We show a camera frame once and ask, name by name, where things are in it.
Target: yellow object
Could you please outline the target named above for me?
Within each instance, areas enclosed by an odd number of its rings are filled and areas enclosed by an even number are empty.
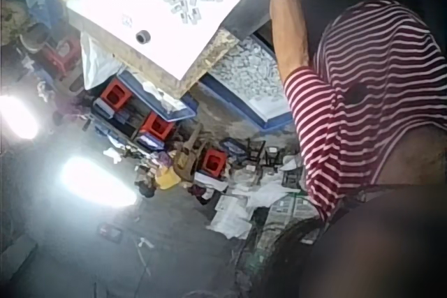
[[[173,167],[161,167],[156,173],[155,181],[161,190],[168,190],[181,182],[181,179],[174,172]]]

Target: plastic bag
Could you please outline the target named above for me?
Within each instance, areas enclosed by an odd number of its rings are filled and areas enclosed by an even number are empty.
[[[104,83],[109,77],[120,74],[126,68],[111,53],[100,47],[88,33],[81,33],[81,47],[86,90]]]

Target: white board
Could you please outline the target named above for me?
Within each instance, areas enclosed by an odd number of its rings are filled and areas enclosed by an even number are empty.
[[[184,24],[164,0],[70,0],[67,6],[181,80],[239,1],[199,1],[197,25]],[[135,35],[143,29],[151,40],[141,45]]]

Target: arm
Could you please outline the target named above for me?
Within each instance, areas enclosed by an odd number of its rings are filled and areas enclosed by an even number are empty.
[[[271,0],[273,43],[282,82],[309,64],[307,31],[300,0]]]

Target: stool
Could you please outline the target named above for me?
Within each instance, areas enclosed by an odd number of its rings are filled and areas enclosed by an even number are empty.
[[[114,110],[118,111],[132,97],[132,93],[118,79],[114,79],[101,98]]]
[[[213,177],[219,177],[225,167],[227,155],[216,149],[208,149],[203,160],[202,170]]]
[[[173,129],[173,127],[174,122],[168,122],[157,113],[151,112],[146,122],[141,126],[140,132],[151,133],[159,140],[164,141],[168,137],[169,132]]]

